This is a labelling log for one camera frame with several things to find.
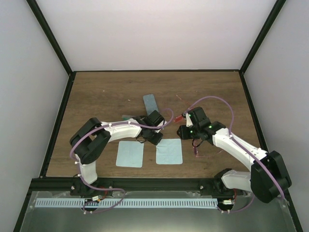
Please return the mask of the green glasses case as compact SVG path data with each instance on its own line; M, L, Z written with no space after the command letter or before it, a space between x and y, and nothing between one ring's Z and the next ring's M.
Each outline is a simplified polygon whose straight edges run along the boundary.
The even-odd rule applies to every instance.
M129 120L129 119L131 119L131 118L133 118L133 116L130 116L130 115L122 115L122 120L124 121L124 120Z

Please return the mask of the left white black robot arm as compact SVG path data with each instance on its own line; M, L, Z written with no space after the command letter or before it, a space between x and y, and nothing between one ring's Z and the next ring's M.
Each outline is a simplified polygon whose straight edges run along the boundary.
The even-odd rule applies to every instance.
M82 190L87 195L98 191L96 160L109 142L125 138L159 144L167 125L163 116L154 110L148 116L135 116L119 122L100 122L96 117L89 119L70 139L70 157L79 167L79 177L83 179Z

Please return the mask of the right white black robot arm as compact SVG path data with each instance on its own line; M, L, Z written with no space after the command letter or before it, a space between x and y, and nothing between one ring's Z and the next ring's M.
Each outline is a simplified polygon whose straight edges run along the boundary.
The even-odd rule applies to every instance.
M201 107L185 113L186 124L179 126L177 135L182 140L200 140L222 149L240 161L247 172L227 170L219 175L214 188L221 195L231 189L252 192L264 203L284 192L292 185L284 160L277 151L267 152L233 134L224 124L211 122Z

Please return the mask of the pink sunglasses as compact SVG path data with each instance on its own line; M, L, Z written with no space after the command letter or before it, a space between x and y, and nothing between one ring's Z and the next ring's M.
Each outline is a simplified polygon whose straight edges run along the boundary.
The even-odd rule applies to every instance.
M192 140L192 147L193 147L193 152L194 152L195 158L210 158L210 157L214 156L214 154L201 155L199 153L198 148L203 144L203 142L204 141L197 142L197 140L195 140L195 139Z

